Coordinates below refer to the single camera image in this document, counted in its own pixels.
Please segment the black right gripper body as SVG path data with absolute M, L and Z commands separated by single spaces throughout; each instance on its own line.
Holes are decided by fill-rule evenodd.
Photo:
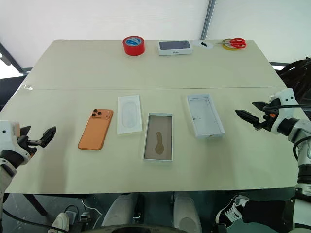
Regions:
M 260 123 L 262 129 L 270 130 L 272 125 L 274 124 L 275 120 L 279 115 L 278 109 L 269 109 L 269 105 L 265 106 L 262 112 L 264 112 L 263 119 L 264 121 Z

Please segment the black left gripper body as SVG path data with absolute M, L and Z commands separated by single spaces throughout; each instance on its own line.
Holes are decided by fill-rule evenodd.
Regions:
M 28 136 L 23 135 L 17 137 L 17 158 L 18 159 L 31 159 L 37 152 L 36 146 L 41 146 L 41 139 L 30 140 Z

